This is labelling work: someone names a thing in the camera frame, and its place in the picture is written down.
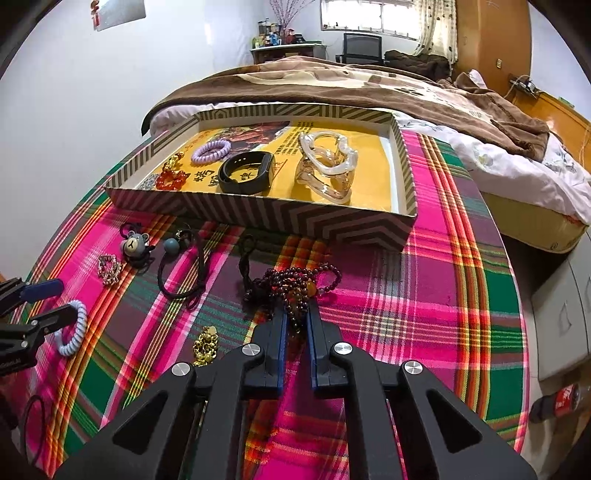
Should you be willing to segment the black hair tie teal bead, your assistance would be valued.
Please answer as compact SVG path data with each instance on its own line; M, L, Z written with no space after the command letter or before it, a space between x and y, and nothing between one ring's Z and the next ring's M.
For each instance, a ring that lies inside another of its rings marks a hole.
M163 255L157 269L157 285L168 300L181 302L194 310L204 293L208 274L200 234L183 228L163 242Z

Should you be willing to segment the black smart band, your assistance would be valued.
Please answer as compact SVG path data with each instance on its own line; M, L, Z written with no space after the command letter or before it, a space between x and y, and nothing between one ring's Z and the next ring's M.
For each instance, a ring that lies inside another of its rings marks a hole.
M256 195L270 190L276 157L266 151L249 151L225 160L218 170L223 193Z

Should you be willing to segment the cola bottle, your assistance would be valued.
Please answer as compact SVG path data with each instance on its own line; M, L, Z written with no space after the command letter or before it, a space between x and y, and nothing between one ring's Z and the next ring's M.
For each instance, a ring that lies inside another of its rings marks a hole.
M563 417L575 412L580 401L580 384L573 383L554 394L537 399L531 407L529 420L532 423L542 423L546 420Z

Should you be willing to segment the plaid colourful tablecloth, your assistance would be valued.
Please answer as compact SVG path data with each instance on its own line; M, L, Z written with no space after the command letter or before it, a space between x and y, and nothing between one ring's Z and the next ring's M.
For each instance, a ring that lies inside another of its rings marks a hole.
M423 363L513 448L521 449L529 401L528 347L514 272L485 202L453 149L405 132L419 213L401 253L259 231L252 274L290 266L335 264L342 282L322 297L321 315L342 337L389 363ZM52 343L34 368L1 383L14 411L31 396L27 440L40 451L47 474L131 403L176 361L192 357L205 326L219 335L219 351L248 342L263 314L242 311L238 241L242 228L202 222L198 230L211 272L198 306L167 301L156 275L125 268L105 287L100 255L114 252L119 229L139 223L156 240L182 226L172 216L115 208L93 187L67 216L30 273L39 282L59 278L65 300L88 309L79 352L61 357ZM247 408L242 475L246 479L346 479L345 407L311 392L304 344L290 344L287 385L276 401Z

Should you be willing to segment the grey drawer cabinet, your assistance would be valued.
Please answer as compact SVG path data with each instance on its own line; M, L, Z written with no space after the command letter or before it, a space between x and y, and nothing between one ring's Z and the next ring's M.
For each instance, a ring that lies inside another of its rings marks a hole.
M590 358L590 262L590 235L585 233L532 295L541 380Z

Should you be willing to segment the bed with floral sheet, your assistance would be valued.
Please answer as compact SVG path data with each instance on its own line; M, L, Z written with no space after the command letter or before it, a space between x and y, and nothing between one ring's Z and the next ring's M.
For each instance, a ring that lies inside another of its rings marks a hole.
M590 173L556 135L549 136L543 160L537 162L448 126L389 112L401 129L453 147L502 234L550 253L568 253L590 228Z

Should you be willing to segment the striped cardboard tray box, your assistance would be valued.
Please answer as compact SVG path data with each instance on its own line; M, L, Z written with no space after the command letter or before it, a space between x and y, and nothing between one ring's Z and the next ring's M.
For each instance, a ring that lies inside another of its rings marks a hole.
M267 122L331 121L380 137L390 163L392 206L387 209L338 205L327 200L297 200L294 195L242 195L142 190L142 177L159 166L194 134L207 129ZM407 145L394 115L375 109L318 103L263 103L198 112L150 139L131 153L108 178L104 189L119 209L165 215L188 214L243 227L370 245L403 251L418 216L418 203Z

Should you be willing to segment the orange wooden headboard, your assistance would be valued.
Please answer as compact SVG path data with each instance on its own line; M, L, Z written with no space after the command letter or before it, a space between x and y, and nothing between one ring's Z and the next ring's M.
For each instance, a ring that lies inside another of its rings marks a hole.
M585 117L543 91L530 94L516 90L512 103L529 116L544 121L571 156L590 171L590 122Z

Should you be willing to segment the brown plush blanket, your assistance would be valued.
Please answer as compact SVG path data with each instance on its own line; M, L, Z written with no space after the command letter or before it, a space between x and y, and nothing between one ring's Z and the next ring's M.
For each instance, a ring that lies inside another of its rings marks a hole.
M479 88L467 74L455 83L434 82L399 69L305 56L236 67L187 84L156 103L140 130L147 132L167 107L272 101L393 109L535 161L542 161L550 135L546 123Z

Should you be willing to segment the desk with clutter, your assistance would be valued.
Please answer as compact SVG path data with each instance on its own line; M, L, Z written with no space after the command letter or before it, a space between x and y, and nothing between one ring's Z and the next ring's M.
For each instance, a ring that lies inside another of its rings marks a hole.
M254 64L276 61L291 56L327 58L327 47L322 43L301 43L259 47L250 50Z

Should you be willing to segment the dark clothes pile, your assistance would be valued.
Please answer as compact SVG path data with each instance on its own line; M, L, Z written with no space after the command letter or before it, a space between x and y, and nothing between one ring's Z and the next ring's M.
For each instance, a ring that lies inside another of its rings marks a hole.
M422 75L435 82L449 80L452 76L449 60L440 55L410 55L398 50L389 50L384 54L384 64L390 68Z

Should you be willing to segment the vase with pink branches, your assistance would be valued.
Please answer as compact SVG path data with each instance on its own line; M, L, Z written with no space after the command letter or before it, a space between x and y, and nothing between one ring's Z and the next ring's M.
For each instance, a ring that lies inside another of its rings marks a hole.
M291 32L290 25L300 14L301 10L307 8L308 5L314 3L314 0L270 0L270 9L273 15L276 16L277 22L280 24L281 41L284 44L294 42L294 33Z

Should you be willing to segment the black office chair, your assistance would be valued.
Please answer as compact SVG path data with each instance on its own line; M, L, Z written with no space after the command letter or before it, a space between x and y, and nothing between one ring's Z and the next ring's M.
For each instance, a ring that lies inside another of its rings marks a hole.
M335 59L342 64L383 65L383 39L378 35L345 33L342 53Z

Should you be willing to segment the wooden wardrobe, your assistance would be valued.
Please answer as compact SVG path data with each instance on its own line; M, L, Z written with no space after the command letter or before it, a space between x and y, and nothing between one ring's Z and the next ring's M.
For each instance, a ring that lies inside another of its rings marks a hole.
M512 78L528 76L532 34L526 0L458 0L458 61L453 75L476 69L487 86L507 94Z

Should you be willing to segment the floral window curtain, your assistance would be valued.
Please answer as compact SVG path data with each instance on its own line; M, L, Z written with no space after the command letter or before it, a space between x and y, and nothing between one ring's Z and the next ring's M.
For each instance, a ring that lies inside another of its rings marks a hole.
M420 0L415 7L420 35L414 55L438 55L454 65L459 58L456 1Z

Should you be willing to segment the silver wall poster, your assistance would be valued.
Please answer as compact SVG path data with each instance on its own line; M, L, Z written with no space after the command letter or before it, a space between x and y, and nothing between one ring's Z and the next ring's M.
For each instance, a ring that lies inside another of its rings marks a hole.
M143 0L92 0L90 11L97 32L146 17Z

